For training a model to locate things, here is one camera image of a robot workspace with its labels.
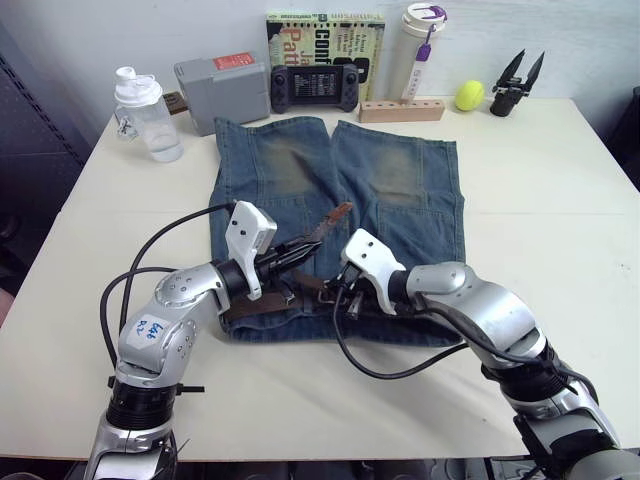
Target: book cover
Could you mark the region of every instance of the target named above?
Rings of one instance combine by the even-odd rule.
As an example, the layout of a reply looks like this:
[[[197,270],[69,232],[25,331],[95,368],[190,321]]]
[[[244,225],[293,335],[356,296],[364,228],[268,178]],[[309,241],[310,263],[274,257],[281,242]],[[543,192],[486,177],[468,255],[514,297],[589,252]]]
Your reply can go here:
[[[359,97],[371,100],[384,25],[378,14],[269,13],[271,66],[353,63],[359,72]]]

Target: jeans pocket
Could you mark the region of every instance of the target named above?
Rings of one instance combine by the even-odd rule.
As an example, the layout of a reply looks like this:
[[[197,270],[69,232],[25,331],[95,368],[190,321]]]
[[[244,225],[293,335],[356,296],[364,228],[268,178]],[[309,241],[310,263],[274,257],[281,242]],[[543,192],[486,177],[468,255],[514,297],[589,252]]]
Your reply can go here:
[[[453,215],[426,208],[378,205],[378,233],[407,269],[456,259]]]
[[[309,233],[309,209],[304,195],[263,198],[255,201],[277,224],[272,245]]]

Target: denim pants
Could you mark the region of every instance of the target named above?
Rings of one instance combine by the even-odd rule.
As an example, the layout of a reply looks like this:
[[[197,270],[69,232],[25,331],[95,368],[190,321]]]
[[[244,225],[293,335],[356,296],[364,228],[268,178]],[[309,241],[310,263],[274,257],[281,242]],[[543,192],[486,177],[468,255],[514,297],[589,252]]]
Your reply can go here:
[[[340,252],[357,228],[393,251],[407,269],[464,261],[464,232],[455,142],[367,130],[340,121],[329,137],[319,118],[296,117],[257,128],[216,120],[220,170],[211,204],[246,200],[278,224],[276,245],[310,233],[342,202],[353,209],[300,267],[319,278],[340,271]],[[211,217],[212,253],[227,258],[228,214]],[[331,306],[305,298],[301,308],[222,320],[234,339],[276,342],[335,338]],[[345,336],[387,343],[446,346],[459,341],[424,318],[343,318]]]

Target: pant leg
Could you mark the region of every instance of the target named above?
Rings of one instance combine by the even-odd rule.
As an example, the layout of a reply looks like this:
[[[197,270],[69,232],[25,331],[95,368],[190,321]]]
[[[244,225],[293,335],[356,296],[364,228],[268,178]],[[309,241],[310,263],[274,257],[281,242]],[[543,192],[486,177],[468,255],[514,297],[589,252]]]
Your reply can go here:
[[[464,261],[462,209],[455,142],[376,132],[339,122],[332,154],[353,227],[387,244],[411,268]]]

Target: yellow ball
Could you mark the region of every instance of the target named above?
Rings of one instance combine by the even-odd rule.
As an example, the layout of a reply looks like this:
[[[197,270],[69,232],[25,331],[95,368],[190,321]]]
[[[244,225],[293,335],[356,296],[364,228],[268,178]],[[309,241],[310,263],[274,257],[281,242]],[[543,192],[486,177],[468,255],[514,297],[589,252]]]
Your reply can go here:
[[[484,101],[484,86],[477,80],[469,80],[456,93],[456,107],[464,112],[473,110]]]

